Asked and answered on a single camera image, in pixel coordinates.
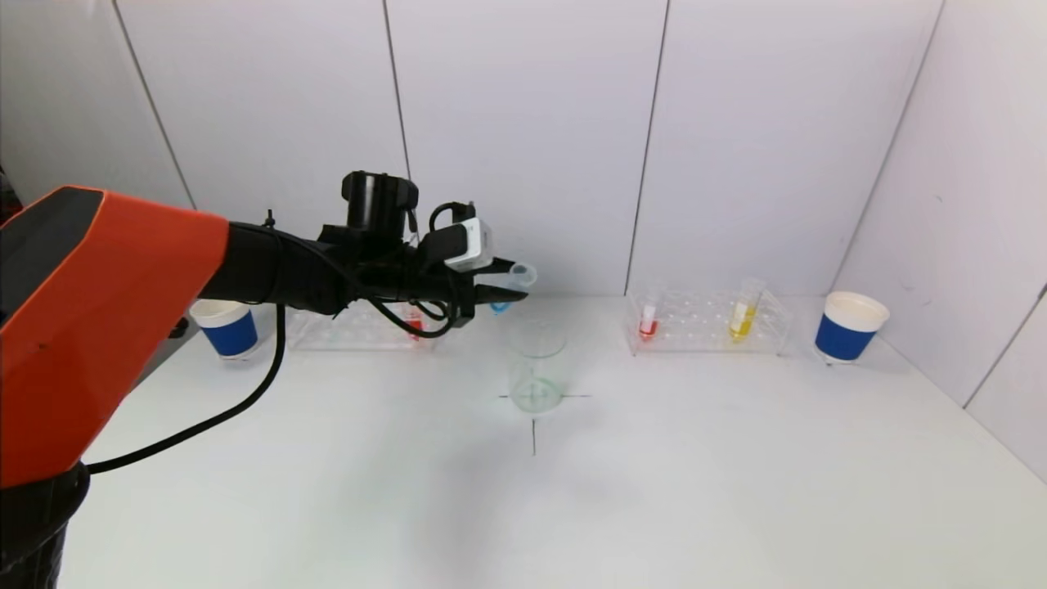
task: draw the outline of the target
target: glass beaker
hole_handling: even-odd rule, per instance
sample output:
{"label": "glass beaker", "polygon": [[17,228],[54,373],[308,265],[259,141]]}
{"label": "glass beaker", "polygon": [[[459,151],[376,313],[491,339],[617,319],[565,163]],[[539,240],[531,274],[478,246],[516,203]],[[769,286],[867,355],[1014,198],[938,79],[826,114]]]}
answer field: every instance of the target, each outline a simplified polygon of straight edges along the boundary
{"label": "glass beaker", "polygon": [[566,333],[558,322],[519,318],[508,330],[509,399],[526,413],[560,405],[567,386]]}

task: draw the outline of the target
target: red liquid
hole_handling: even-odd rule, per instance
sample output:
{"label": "red liquid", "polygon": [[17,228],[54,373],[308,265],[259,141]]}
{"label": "red liquid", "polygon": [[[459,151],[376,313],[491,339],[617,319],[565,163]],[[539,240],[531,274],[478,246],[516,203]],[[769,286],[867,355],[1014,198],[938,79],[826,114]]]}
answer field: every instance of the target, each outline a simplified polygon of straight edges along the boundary
{"label": "red liquid", "polygon": [[650,342],[653,340],[655,334],[658,334],[658,320],[651,322],[650,332],[644,332],[643,326],[640,327],[640,339],[644,342]]}
{"label": "red liquid", "polygon": [[[407,325],[414,327],[415,330],[418,330],[419,332],[425,330],[425,326],[422,325],[422,320],[421,319],[408,319],[407,320]],[[416,341],[416,342],[418,342],[418,341],[421,340],[421,338],[419,338],[418,336],[415,336],[414,334],[408,334],[407,337],[410,338],[411,340]]]}

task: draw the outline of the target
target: black cable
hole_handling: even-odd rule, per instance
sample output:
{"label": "black cable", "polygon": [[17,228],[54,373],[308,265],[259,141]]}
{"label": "black cable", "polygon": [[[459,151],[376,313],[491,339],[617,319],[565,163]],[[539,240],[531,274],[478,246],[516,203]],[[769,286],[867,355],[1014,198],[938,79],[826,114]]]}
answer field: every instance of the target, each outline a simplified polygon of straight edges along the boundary
{"label": "black cable", "polygon": [[429,230],[437,230],[437,217],[439,217],[441,212],[444,210],[453,210],[456,205],[459,205],[458,202],[445,202],[433,208],[432,213],[429,214]]}
{"label": "black cable", "polygon": [[269,372],[266,373],[265,379],[262,380],[262,384],[254,389],[254,392],[250,394],[247,399],[240,402],[236,407],[227,409],[218,415],[201,422],[192,428],[182,430],[177,434],[164,438],[158,443],[151,444],[146,448],[136,450],[130,454],[125,454],[118,458],[111,458],[109,460],[103,460],[102,462],[95,462],[94,465],[87,466],[87,472],[92,475],[97,475],[101,473],[108,473],[115,469],[121,467],[127,467],[128,465],[133,465],[139,460],[149,458],[168,450],[169,448],[179,445],[193,436],[202,434],[207,430],[232,420],[237,415],[247,411],[252,405],[254,405],[262,395],[269,389],[272,385],[273,380],[276,378],[276,373],[280,372],[280,365],[284,362],[284,348],[287,342],[287,330],[286,330],[286,315],[287,310],[284,305],[276,305],[276,353],[272,357],[272,364],[269,366]]}
{"label": "black cable", "polygon": [[441,303],[440,301],[427,301],[428,304],[437,309],[437,313],[430,312],[422,301],[408,301],[410,307],[418,309],[423,314],[426,315],[432,321],[444,321],[447,319],[447,305]]}
{"label": "black cable", "polygon": [[[257,225],[247,224],[247,223],[233,223],[233,224],[236,224],[239,227],[246,228],[248,230],[255,230],[255,231],[265,230],[262,227],[259,227]],[[302,247],[305,247],[310,252],[314,253],[315,255],[318,255],[319,258],[320,258],[320,260],[324,262],[324,264],[326,264],[328,267],[330,267],[331,269],[333,269],[335,272],[337,272],[343,278],[346,278],[347,281],[349,281],[351,285],[353,285],[353,287],[356,288],[357,292],[360,293],[360,296],[361,296],[361,298],[363,300],[365,300],[369,303],[371,303],[371,305],[373,308],[375,308],[375,310],[377,310],[378,313],[382,314],[385,317],[385,319],[392,321],[394,324],[396,324],[397,327],[399,327],[400,330],[406,332],[407,334],[410,334],[411,336],[417,336],[418,338],[423,338],[423,339],[426,339],[426,340],[432,340],[432,339],[436,339],[436,338],[440,338],[441,336],[444,336],[445,334],[447,334],[448,332],[450,332],[451,329],[454,326],[453,325],[454,324],[454,320],[458,319],[458,316],[459,316],[459,308],[458,308],[458,289],[456,289],[453,280],[450,280],[451,301],[452,302],[451,302],[451,305],[449,307],[449,309],[447,310],[447,323],[444,324],[440,330],[437,330],[436,332],[425,332],[425,331],[422,331],[422,330],[418,330],[417,327],[415,327],[415,326],[406,323],[405,321],[403,321],[402,319],[400,319],[399,317],[397,317],[396,314],[394,314],[393,312],[391,312],[380,301],[379,297],[377,297],[377,296],[375,296],[375,294],[371,293],[371,290],[360,281],[360,279],[356,276],[356,274],[354,274],[353,272],[351,272],[348,268],[342,267],[334,258],[332,258],[330,255],[328,255],[321,249],[319,249],[318,247],[316,247],[316,245],[313,244],[312,242],[307,241],[305,239],[302,239],[300,236],[297,236],[297,235],[294,235],[294,234],[291,234],[291,233],[287,233],[287,232],[283,232],[283,231],[274,231],[274,232],[276,232],[281,237],[287,239],[288,241],[290,241],[292,243],[295,243],[295,244],[297,244],[297,245],[299,245]]]}

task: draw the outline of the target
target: white wall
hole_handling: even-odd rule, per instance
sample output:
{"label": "white wall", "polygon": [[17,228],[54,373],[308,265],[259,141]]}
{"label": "white wall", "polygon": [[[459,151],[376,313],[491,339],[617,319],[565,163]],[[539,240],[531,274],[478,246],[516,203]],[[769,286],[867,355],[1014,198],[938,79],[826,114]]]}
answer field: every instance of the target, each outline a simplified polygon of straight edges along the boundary
{"label": "white wall", "polygon": [[1041,301],[967,411],[1047,482],[1045,361],[1047,303]]}
{"label": "white wall", "polygon": [[673,0],[631,279],[825,293],[939,0]]}
{"label": "white wall", "polygon": [[950,0],[837,282],[963,404],[1047,281],[1047,2]]}
{"label": "white wall", "polygon": [[75,183],[191,206],[109,2],[3,1],[0,164],[24,201]]}
{"label": "white wall", "polygon": [[314,237],[342,176],[406,176],[381,0],[118,4],[201,209]]}
{"label": "white wall", "polygon": [[420,210],[475,200],[544,292],[625,287],[665,0],[388,0]]}

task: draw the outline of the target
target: test tube rack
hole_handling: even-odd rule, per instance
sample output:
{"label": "test tube rack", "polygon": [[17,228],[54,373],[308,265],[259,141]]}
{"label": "test tube rack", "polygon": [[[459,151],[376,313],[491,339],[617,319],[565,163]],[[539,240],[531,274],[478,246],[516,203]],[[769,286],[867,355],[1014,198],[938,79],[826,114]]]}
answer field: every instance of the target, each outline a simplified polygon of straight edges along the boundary
{"label": "test tube rack", "polygon": [[[389,304],[388,309],[404,321],[411,310],[406,303]],[[411,353],[431,350],[437,342],[413,339],[366,301],[357,301],[334,318],[295,312],[287,321],[287,340],[293,350]],[[424,315],[421,321],[426,332],[437,329]]]}
{"label": "test tube rack", "polygon": [[793,314],[764,290],[749,336],[736,342],[728,326],[738,301],[737,291],[693,292],[666,290],[658,308],[658,330],[642,338],[642,292],[630,291],[625,317],[632,356],[648,353],[707,353],[780,355],[788,341]]}

